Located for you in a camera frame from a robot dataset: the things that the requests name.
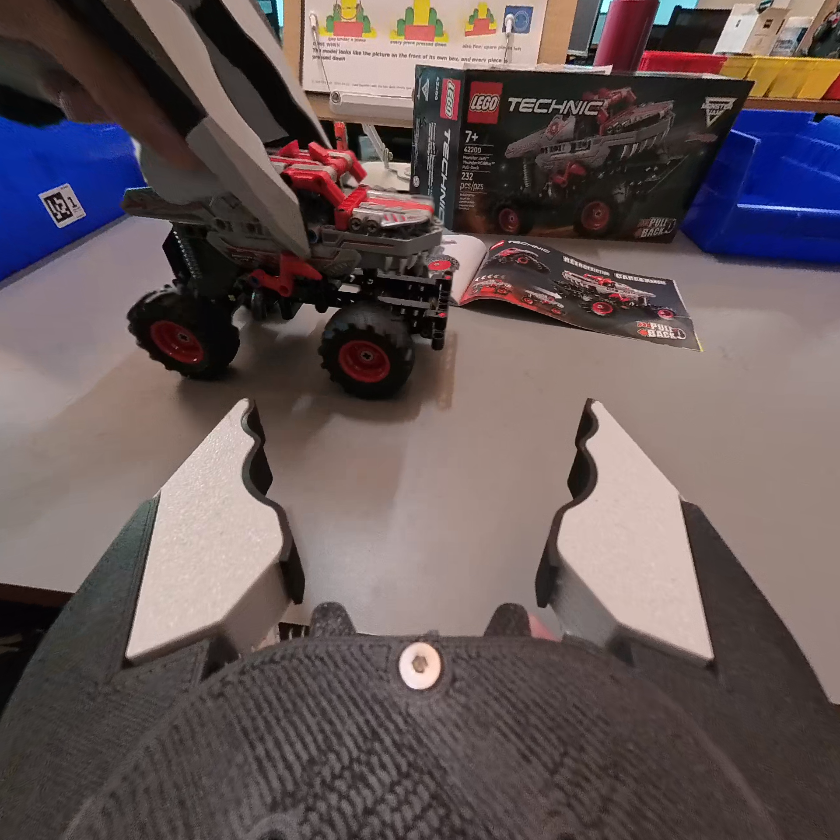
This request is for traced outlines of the maroon bottle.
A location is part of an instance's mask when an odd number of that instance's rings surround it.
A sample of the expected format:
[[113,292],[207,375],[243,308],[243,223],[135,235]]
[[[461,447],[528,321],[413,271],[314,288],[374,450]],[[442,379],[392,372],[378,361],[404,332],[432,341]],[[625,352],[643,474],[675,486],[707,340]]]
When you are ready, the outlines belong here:
[[611,1],[594,66],[634,69],[646,46],[659,5],[659,1]]

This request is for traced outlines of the white cardboard box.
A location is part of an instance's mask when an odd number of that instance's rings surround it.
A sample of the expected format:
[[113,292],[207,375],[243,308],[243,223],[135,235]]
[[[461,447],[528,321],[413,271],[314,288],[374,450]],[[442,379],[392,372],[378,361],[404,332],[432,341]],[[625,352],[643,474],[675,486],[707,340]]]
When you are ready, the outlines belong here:
[[757,38],[763,31],[760,3],[736,3],[732,6],[720,37],[712,50],[714,55],[754,55]]

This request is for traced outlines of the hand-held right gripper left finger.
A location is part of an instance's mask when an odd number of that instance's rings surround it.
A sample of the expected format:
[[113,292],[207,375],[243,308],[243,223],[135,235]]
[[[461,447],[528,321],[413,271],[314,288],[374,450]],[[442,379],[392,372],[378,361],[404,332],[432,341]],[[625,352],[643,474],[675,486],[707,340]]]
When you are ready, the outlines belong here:
[[198,642],[248,656],[270,645],[306,578],[256,403],[238,401],[156,495],[125,657],[132,665]]

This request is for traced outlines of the blue plastic bin with tag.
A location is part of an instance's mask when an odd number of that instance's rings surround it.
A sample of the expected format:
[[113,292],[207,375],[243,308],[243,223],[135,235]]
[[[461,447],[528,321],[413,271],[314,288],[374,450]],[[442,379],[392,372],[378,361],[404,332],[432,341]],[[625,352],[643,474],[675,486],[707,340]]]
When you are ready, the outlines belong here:
[[121,218],[125,191],[146,186],[116,125],[1,128],[2,279]]

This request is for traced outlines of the yellow plastic bin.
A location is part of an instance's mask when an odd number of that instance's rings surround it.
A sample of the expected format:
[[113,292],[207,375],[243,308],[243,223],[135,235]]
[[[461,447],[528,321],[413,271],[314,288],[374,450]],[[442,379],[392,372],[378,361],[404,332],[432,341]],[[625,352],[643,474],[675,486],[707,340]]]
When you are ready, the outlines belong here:
[[719,74],[751,81],[750,98],[820,101],[838,79],[839,59],[730,56]]

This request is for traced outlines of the black toy set box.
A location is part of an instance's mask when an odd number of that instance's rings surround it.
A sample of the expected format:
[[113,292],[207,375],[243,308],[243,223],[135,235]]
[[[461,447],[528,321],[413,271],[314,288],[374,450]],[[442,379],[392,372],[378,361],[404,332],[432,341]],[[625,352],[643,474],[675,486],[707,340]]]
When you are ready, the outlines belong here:
[[667,244],[752,87],[709,74],[418,65],[411,192],[457,234]]

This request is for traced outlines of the white sign stand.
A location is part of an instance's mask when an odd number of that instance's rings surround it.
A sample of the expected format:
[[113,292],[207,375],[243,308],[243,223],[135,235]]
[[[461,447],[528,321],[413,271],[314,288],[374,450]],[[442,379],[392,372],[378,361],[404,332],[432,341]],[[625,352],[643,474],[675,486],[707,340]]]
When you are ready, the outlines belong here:
[[360,126],[358,140],[362,163],[368,176],[365,183],[408,193],[411,185],[411,165],[395,162],[394,154],[383,140],[381,130],[407,130],[411,140],[413,130],[413,101],[411,98],[375,96],[371,93],[340,91],[329,94],[329,110],[334,124]]

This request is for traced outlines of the red plastic bin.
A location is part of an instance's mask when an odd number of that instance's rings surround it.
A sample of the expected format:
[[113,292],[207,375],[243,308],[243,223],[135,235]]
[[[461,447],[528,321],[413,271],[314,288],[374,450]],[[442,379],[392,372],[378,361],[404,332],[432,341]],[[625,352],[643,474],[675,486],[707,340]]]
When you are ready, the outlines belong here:
[[699,52],[646,50],[638,71],[718,75],[727,57]]

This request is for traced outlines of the wooden instruction sign board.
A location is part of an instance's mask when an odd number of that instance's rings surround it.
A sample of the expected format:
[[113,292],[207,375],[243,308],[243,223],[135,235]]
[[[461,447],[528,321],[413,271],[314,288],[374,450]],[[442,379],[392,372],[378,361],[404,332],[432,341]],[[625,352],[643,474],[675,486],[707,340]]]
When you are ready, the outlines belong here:
[[285,1],[282,45],[315,112],[333,89],[413,100],[418,66],[564,64],[574,1]]

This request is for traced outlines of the toy truck instruction booklet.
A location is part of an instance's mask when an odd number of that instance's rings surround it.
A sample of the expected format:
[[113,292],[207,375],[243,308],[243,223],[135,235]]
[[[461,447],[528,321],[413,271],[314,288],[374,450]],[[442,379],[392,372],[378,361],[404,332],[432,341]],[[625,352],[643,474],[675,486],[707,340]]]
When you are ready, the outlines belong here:
[[498,301],[565,326],[702,351],[685,301],[671,279],[597,266],[531,241],[444,236],[428,261],[450,271],[459,307]]

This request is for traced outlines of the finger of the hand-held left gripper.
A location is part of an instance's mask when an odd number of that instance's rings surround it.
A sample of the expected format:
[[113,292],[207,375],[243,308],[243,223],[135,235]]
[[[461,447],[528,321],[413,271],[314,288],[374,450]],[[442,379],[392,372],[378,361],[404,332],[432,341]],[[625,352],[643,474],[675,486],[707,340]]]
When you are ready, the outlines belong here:
[[208,45],[226,93],[263,144],[330,146],[256,3],[209,2]]
[[279,247],[311,255],[298,200],[264,144],[231,101],[205,38],[177,2],[132,2],[154,42],[152,56],[197,110],[196,124],[179,129],[199,161],[266,228]]

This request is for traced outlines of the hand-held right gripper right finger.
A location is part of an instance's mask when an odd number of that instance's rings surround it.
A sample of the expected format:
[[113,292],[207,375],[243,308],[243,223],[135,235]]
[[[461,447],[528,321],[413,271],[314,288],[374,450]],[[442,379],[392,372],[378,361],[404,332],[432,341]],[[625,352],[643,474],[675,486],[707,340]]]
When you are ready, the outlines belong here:
[[586,401],[535,577],[562,635],[641,644],[691,665],[714,659],[683,498],[604,404]]

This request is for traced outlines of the red grey toy monster truck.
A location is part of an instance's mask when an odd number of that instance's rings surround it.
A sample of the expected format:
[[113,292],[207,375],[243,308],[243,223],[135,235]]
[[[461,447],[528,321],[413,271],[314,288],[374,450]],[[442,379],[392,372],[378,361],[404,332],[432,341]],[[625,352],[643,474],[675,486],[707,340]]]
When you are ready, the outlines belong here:
[[176,205],[131,188],[126,214],[171,224],[163,251],[174,277],[131,307],[129,331],[168,371],[214,381],[238,352],[240,308],[284,321],[303,306],[336,308],[321,367],[352,396],[393,397],[413,371],[415,337],[445,347],[454,263],[434,254],[443,237],[434,201],[362,184],[349,150],[294,140],[268,153],[299,201],[310,255],[293,255],[231,196]]

